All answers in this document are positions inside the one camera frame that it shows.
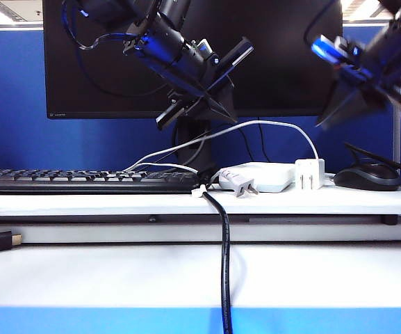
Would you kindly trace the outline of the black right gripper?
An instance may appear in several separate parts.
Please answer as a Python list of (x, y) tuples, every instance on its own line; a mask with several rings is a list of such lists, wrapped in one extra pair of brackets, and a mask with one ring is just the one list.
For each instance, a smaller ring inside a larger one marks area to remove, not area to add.
[(330, 128), (349, 117), (382, 111), (388, 103), (401, 110), (399, 85), (401, 54), (376, 63), (341, 65), (316, 126)]

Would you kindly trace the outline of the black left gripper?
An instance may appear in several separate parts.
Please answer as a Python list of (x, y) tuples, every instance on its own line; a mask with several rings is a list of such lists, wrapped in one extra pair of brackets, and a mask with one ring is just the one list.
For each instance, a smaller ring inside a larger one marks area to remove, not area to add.
[(185, 39), (163, 17), (132, 24), (128, 32), (124, 54), (136, 55), (171, 86), (170, 105), (156, 119), (159, 129), (180, 117), (237, 122), (229, 73), (254, 50), (247, 38), (221, 58), (207, 40)]

